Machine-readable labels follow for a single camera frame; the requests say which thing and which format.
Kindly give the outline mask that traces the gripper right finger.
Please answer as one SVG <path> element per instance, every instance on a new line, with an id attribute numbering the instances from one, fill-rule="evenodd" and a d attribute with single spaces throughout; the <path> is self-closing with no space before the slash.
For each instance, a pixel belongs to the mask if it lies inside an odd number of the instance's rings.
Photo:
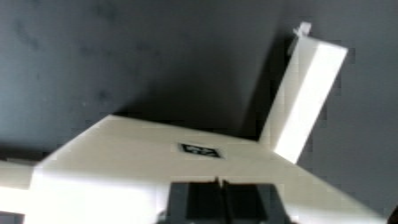
<path id="1" fill-rule="evenodd" d="M 273 184 L 223 183 L 227 224 L 291 224 Z"/>

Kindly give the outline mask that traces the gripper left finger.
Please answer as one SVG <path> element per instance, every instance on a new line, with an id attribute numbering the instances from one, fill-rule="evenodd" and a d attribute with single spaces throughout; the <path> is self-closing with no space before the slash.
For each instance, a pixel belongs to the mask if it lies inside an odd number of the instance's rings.
<path id="1" fill-rule="evenodd" d="M 173 182 L 166 202 L 166 224 L 220 224 L 220 186 L 214 182 Z"/>

